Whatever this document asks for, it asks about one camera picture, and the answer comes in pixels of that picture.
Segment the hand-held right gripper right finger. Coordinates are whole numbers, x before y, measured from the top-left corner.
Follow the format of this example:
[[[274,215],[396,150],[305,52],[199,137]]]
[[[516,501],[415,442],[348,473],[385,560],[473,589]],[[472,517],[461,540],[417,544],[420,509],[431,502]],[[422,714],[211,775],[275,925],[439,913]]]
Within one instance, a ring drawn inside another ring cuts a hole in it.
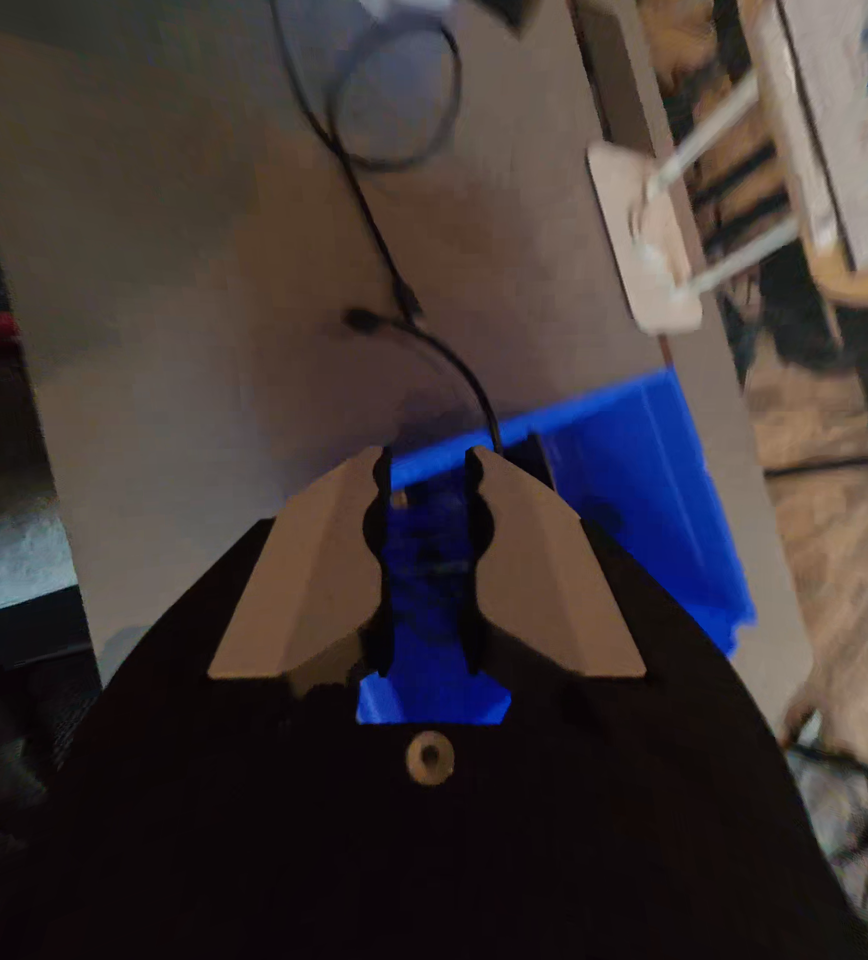
[[[585,534],[550,486],[484,446],[464,461],[472,548],[464,602],[467,669],[499,682],[542,670],[642,680],[647,668]]]

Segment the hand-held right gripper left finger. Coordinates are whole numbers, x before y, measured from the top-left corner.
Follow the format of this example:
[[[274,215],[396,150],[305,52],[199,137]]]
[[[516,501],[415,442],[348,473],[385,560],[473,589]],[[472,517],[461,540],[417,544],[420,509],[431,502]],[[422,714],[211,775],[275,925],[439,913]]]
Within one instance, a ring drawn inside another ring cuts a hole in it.
[[[383,562],[391,454],[369,446],[288,500],[275,518],[207,670],[280,681],[297,698],[393,662]]]

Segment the blue plastic bin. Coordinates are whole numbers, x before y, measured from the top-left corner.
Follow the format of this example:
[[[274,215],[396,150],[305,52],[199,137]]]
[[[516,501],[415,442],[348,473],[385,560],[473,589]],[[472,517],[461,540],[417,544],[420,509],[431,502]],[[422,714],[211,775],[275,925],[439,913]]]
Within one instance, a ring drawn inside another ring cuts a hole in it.
[[[516,416],[501,437],[543,438],[560,497],[635,558],[727,658],[756,622],[743,566],[707,470],[677,375],[644,375]],[[392,577],[395,656],[387,676],[360,683],[365,725],[500,724],[511,694],[472,675],[458,634],[467,534],[464,456],[483,431],[392,460],[384,558]]]

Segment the white poster stand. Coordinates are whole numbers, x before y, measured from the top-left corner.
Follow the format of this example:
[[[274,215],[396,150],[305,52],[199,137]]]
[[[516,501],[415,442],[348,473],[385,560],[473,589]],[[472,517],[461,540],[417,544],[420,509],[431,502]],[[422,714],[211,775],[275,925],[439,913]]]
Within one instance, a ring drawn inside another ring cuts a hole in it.
[[[704,152],[758,104],[750,71],[727,99],[662,163],[599,141],[587,167],[615,266],[637,327],[651,336],[688,333],[703,321],[701,296],[796,241],[800,223],[789,214],[713,267],[693,272],[673,200],[674,184]]]

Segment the wooden poster backboard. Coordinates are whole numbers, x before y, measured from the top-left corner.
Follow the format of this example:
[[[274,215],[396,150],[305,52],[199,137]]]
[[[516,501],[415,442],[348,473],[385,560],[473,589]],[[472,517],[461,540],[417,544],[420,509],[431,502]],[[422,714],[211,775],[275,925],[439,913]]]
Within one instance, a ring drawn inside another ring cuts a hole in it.
[[[813,280],[829,302],[868,307],[868,270],[849,270],[842,244],[817,249],[804,238],[802,246]]]

